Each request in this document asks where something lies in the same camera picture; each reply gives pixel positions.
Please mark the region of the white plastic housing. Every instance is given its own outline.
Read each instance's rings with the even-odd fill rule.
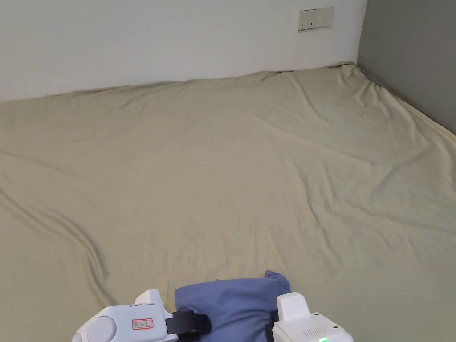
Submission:
[[[342,327],[318,312],[310,313],[303,295],[297,292],[279,296],[277,306],[274,342],[353,342]]]
[[[173,342],[176,334],[167,334],[167,312],[158,290],[148,290],[135,304],[109,306],[78,329],[72,342]]]

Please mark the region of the electrical outlet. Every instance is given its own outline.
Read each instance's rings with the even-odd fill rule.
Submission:
[[[329,27],[332,25],[333,16],[334,7],[302,10],[299,12],[298,31],[312,30],[319,27]]]

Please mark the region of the white wall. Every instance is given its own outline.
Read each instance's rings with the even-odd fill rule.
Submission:
[[[2,0],[0,101],[356,61],[367,0]],[[297,32],[334,5],[332,29]]]

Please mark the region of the mattress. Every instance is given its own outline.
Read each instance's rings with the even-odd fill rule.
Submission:
[[[284,274],[357,341],[451,336],[456,137],[356,66],[0,104],[0,331]]]

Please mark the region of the gray wall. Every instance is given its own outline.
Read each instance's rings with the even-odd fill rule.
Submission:
[[[456,0],[369,0],[358,64],[456,133]]]

